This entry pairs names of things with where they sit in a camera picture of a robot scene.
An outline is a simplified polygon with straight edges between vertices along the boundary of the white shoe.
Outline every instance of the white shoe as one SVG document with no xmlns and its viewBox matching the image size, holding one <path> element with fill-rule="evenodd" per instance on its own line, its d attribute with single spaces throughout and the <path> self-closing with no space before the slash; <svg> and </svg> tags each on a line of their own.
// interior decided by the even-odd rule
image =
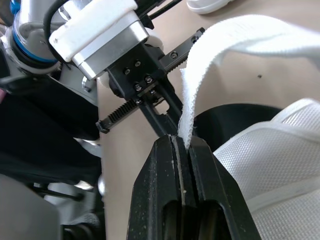
<svg viewBox="0 0 320 240">
<path fill-rule="evenodd" d="M 187 0 L 188 8 L 197 14 L 212 13 L 234 0 Z"/>
</svg>

